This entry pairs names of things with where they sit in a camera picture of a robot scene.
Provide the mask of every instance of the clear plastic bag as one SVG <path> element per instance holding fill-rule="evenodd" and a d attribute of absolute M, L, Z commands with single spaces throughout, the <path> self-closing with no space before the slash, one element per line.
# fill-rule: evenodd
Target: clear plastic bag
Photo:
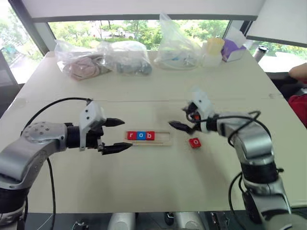
<path fill-rule="evenodd" d="M 104 55 L 84 47 L 74 46 L 68 42 L 56 40 L 55 56 L 59 69 L 76 80 L 84 80 L 107 73 L 104 67 Z"/>
<path fill-rule="evenodd" d="M 97 50 L 105 55 L 103 65 L 112 71 L 133 75 L 152 72 L 146 46 L 140 42 L 101 42 Z"/>
<path fill-rule="evenodd" d="M 160 14 L 162 41 L 155 63 L 163 69 L 196 68 L 202 57 L 201 47 L 189 40 L 167 14 Z"/>

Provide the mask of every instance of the red block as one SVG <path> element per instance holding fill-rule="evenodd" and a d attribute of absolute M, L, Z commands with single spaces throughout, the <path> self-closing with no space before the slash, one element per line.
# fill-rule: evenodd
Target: red block
<path fill-rule="evenodd" d="M 199 148 L 201 146 L 201 142 L 198 138 L 189 139 L 189 143 L 192 148 Z"/>
<path fill-rule="evenodd" d="M 154 140 L 154 131 L 146 132 L 146 140 Z"/>
<path fill-rule="evenodd" d="M 128 140 L 136 140 L 137 132 L 136 131 L 128 131 L 127 139 Z"/>

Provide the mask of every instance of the purple object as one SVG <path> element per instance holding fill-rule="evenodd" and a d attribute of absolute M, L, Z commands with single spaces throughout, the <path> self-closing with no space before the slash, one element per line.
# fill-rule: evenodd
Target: purple object
<path fill-rule="evenodd" d="M 246 50 L 246 47 L 241 46 L 240 48 L 238 48 L 233 41 L 228 40 L 228 39 L 224 39 L 224 40 L 225 40 L 225 44 L 221 51 L 223 60 L 224 61 L 234 61 L 234 60 L 240 59 L 243 56 L 244 51 Z"/>

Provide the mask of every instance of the blue letter block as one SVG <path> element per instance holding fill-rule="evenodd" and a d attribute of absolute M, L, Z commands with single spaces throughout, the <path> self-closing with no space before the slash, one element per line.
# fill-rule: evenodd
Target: blue letter block
<path fill-rule="evenodd" d="M 146 132 L 140 132 L 138 131 L 137 136 L 136 136 L 137 140 L 146 140 Z"/>

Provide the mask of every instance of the window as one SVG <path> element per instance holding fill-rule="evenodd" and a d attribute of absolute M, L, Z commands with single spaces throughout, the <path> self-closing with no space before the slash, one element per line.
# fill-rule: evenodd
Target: window
<path fill-rule="evenodd" d="M 228 20 L 174 20 L 183 32 L 200 45 L 210 37 L 222 37 Z M 59 40 L 76 46 L 96 47 L 102 40 L 137 40 L 148 50 L 157 50 L 162 39 L 158 20 L 83 21 L 49 23 Z"/>
<path fill-rule="evenodd" d="M 19 84 L 27 82 L 43 58 L 7 1 L 0 1 L 0 52 Z"/>
<path fill-rule="evenodd" d="M 269 48 L 259 62 L 265 72 L 288 72 L 292 67 L 307 62 L 307 48 L 252 40 L 247 42 L 247 48 L 252 55 L 259 45 Z"/>

